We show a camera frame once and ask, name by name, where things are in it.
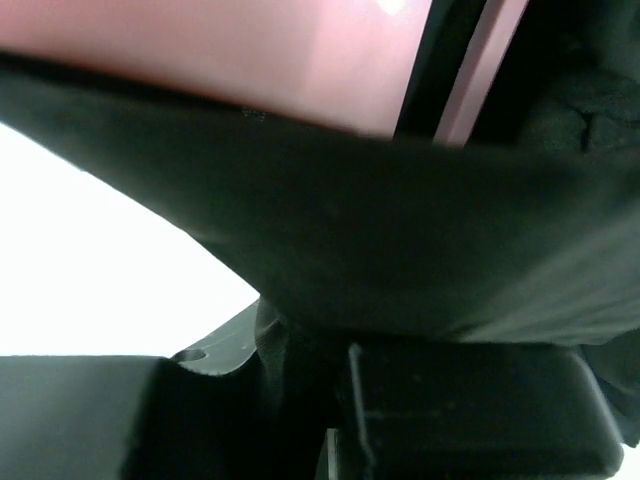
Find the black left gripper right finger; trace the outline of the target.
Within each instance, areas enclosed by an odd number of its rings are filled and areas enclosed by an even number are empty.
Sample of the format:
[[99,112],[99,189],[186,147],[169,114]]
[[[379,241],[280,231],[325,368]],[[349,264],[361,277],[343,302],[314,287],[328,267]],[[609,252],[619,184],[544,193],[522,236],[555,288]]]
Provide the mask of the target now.
[[332,479],[608,479],[621,436],[585,362],[548,345],[351,345]]

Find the black shirt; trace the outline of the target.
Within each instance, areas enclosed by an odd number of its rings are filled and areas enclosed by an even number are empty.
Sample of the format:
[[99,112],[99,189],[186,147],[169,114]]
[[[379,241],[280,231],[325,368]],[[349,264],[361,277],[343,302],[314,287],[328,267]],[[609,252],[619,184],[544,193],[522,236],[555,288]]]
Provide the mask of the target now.
[[[277,397],[353,332],[578,346],[639,442],[639,5],[450,1],[390,136],[5,50],[1,121],[258,290]],[[502,52],[491,39],[507,36]]]

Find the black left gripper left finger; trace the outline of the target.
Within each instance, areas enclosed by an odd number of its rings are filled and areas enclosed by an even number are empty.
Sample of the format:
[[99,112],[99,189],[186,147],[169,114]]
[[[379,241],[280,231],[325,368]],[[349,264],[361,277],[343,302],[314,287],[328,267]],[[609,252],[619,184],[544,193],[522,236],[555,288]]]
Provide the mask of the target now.
[[5,356],[5,479],[326,479],[320,435],[262,409],[252,304],[172,357]]

